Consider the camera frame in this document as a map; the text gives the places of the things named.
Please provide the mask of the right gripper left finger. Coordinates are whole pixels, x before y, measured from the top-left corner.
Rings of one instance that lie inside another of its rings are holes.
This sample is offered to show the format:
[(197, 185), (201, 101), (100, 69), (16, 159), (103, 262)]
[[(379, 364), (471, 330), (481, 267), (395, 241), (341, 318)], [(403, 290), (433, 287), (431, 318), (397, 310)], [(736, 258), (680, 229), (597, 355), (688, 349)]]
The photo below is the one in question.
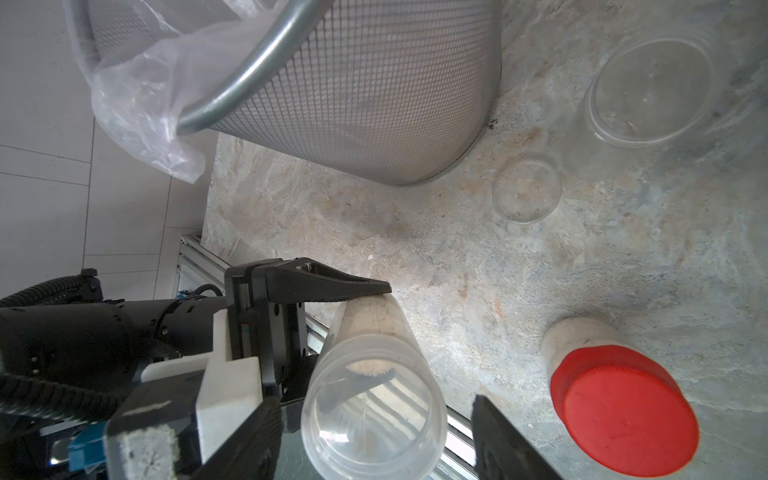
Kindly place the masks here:
[(281, 405), (267, 397), (191, 478), (272, 480), (281, 440)]

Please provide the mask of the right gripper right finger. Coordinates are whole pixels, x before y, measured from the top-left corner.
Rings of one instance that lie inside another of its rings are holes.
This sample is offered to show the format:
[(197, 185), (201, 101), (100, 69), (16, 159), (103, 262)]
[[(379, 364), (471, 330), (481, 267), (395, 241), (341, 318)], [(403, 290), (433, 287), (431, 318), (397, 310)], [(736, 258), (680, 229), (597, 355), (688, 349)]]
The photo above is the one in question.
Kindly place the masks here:
[(562, 480), (486, 396), (475, 397), (471, 428), (480, 480)]

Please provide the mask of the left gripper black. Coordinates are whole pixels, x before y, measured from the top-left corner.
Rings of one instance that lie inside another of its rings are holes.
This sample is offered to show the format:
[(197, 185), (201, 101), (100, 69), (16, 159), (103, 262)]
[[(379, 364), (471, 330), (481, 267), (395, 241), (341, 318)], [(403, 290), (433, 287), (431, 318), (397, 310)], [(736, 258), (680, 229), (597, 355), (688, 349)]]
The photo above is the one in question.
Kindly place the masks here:
[(309, 367), (306, 302), (344, 302), (392, 292), (386, 281), (354, 276), (310, 258), (268, 259), (225, 272), (235, 360), (256, 357), (266, 397), (300, 399)]

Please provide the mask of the red lidded rice jar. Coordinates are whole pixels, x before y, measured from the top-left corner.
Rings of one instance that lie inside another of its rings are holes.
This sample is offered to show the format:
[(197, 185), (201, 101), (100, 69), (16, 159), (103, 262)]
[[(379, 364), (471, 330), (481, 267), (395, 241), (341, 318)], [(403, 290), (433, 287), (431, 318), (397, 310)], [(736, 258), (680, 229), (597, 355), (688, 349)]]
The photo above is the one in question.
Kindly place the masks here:
[(554, 411), (579, 448), (620, 474), (655, 478), (694, 458), (696, 415), (670, 373), (613, 326), (589, 317), (554, 323), (541, 354)]

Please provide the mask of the grey mesh waste bin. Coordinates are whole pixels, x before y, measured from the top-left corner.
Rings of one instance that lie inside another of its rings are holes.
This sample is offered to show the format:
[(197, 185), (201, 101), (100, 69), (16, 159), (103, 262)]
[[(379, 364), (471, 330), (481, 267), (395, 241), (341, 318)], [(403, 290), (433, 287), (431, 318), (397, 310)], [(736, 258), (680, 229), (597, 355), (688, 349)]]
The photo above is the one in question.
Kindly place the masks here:
[(206, 129), (388, 185), (449, 169), (501, 78), (497, 1), (282, 1), (228, 77), (186, 106)]

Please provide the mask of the clear jar lid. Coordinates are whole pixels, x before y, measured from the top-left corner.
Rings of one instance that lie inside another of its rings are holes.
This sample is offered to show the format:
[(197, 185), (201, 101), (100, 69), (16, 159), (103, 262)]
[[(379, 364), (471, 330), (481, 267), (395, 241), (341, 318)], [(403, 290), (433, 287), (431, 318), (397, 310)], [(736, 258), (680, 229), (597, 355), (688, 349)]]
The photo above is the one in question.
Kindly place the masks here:
[(543, 153), (524, 152), (497, 175), (492, 202), (498, 214), (517, 224), (532, 224), (558, 206), (562, 184), (554, 160)]

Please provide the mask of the clear rice jar with lid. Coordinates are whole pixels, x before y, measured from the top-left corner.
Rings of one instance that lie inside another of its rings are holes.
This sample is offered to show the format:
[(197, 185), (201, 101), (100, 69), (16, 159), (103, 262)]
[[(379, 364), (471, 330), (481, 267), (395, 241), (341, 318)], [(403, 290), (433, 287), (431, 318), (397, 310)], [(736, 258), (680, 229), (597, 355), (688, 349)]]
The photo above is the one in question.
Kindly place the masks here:
[(607, 180), (675, 140), (717, 103), (731, 65), (726, 42), (707, 28), (632, 38), (587, 88), (560, 147), (563, 169)]

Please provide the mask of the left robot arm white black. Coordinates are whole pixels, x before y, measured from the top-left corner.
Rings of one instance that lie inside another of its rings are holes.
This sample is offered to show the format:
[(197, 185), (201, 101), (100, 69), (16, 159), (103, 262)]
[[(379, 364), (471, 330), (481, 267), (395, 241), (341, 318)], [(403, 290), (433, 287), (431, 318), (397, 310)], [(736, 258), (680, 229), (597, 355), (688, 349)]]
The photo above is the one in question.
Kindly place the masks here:
[(318, 358), (305, 307), (387, 294), (309, 258), (108, 300), (93, 269), (1, 301), (1, 475), (271, 479)]

